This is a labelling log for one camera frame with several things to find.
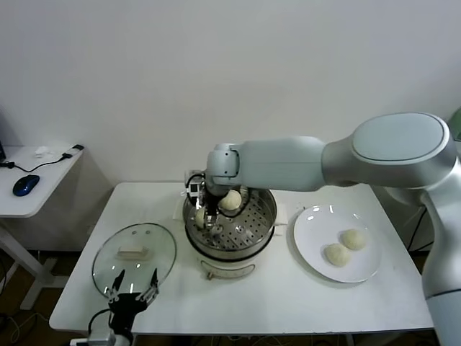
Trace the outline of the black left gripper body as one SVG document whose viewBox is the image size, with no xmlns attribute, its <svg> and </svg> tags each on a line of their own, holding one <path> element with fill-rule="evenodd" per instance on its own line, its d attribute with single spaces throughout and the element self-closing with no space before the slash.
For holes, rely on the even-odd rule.
<svg viewBox="0 0 461 346">
<path fill-rule="evenodd" d="M 131 330 L 135 317 L 148 308 L 148 304 L 139 293 L 121 293 L 116 298 L 109 299 L 109 309 L 112 312 L 110 327 L 113 330 Z"/>
</svg>

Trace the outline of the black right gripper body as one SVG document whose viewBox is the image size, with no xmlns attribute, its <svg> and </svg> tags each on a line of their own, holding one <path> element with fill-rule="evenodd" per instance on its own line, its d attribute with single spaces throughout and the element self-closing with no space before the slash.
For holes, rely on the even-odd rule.
<svg viewBox="0 0 461 346">
<path fill-rule="evenodd" d="M 220 198 L 213 195 L 205 185 L 201 187 L 200 205 L 205 208 L 208 216 L 216 216 L 218 212 L 218 203 Z"/>
</svg>

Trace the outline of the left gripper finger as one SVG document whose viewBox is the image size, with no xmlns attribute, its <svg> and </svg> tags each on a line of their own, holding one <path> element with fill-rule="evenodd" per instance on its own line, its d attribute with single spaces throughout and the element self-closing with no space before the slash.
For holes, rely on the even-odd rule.
<svg viewBox="0 0 461 346">
<path fill-rule="evenodd" d="M 107 298 L 109 301 L 116 301 L 119 295 L 119 289 L 125 276 L 125 270 L 122 270 L 120 274 L 112 282 L 111 288 L 107 290 Z"/>
<path fill-rule="evenodd" d="M 148 288 L 136 298 L 139 301 L 153 301 L 158 295 L 158 269 L 153 271 Z"/>
</svg>

